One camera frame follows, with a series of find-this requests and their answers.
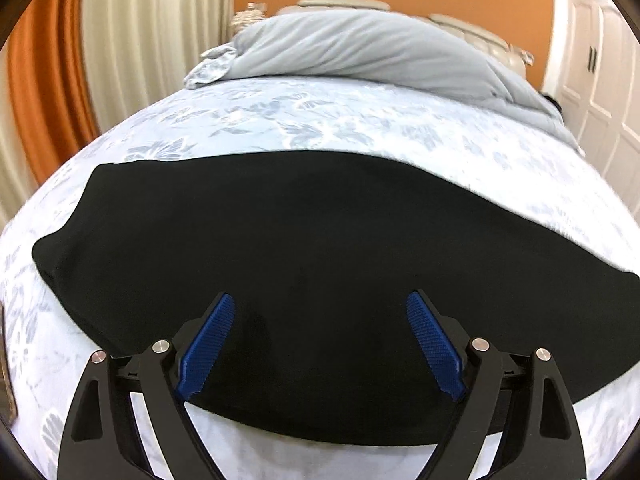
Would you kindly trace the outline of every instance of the white wardrobe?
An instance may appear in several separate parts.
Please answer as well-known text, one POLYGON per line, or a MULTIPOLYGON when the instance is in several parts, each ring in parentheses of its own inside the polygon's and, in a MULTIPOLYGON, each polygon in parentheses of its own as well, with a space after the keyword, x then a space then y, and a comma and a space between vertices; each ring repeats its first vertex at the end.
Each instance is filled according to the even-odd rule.
POLYGON ((554 24, 565 38, 550 93, 587 160, 640 222, 640 44, 612 0, 556 0, 554 19, 566 21, 554 24))

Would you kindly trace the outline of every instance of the orange curtain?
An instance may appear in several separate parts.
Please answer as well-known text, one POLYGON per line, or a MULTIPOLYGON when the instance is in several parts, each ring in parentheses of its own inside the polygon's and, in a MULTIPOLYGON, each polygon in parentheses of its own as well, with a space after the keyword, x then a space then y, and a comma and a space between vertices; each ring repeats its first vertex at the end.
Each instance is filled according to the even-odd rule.
POLYGON ((84 67, 81 0, 33 0, 9 37, 15 123, 38 184, 98 136, 84 67))

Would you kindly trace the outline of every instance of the blue gripper pad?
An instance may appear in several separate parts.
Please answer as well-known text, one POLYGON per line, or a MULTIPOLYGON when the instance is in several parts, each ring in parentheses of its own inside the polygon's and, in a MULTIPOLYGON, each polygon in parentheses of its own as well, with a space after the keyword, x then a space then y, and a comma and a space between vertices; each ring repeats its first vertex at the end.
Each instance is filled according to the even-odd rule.
POLYGON ((184 353, 178 368, 178 385, 175 388, 175 393, 183 401, 189 400, 204 386, 204 381, 231 330, 235 315, 234 299, 225 294, 184 353))
POLYGON ((459 400, 466 389, 462 382, 462 360, 417 292, 406 300, 406 316, 440 390, 459 400))

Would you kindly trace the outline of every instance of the wrinkled fabric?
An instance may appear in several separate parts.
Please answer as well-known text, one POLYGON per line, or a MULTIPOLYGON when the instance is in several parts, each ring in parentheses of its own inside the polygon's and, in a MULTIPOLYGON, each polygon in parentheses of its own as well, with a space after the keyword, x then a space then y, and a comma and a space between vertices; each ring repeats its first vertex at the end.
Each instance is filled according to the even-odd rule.
POLYGON ((186 88, 284 74, 392 83, 498 112, 584 154, 558 110, 524 78, 460 38, 404 14, 283 14, 250 25, 202 57, 184 79, 186 88))
MULTIPOLYGON (((640 272, 640 228, 598 173, 543 132, 495 113, 392 85, 330 78, 235 80, 179 91, 141 110, 72 158, 27 202, 0 238, 0 300, 19 416, 13 431, 48 479, 78 379, 96 345, 40 278, 33 243, 62 227, 96 166, 144 158, 273 150, 339 150, 423 168, 640 272)), ((139 396, 142 438, 157 474, 170 478, 139 396)), ((594 479, 640 416, 640 366, 577 403, 594 479)), ((333 446, 283 438, 188 406, 227 477, 415 478, 432 447, 333 446)), ((488 471, 498 436, 476 465, 488 471)))

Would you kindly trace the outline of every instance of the metal pin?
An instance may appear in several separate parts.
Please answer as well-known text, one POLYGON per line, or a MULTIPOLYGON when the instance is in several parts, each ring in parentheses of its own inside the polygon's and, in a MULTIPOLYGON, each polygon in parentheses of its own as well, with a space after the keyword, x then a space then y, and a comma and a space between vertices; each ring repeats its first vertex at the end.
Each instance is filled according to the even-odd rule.
POLYGON ((94 364, 101 363, 107 358, 107 353, 104 350, 97 350, 91 354, 91 362, 94 364))
POLYGON ((171 343, 169 343, 166 339, 161 339, 160 341, 156 341, 152 346, 153 351, 156 354, 163 354, 169 349, 171 343))
POLYGON ((481 337, 476 337, 471 342, 471 346, 479 352, 486 352, 489 349, 489 342, 486 339, 482 339, 481 337))
POLYGON ((551 359, 551 352, 545 348, 538 348, 536 350, 536 356, 541 361, 549 361, 549 359, 551 359))

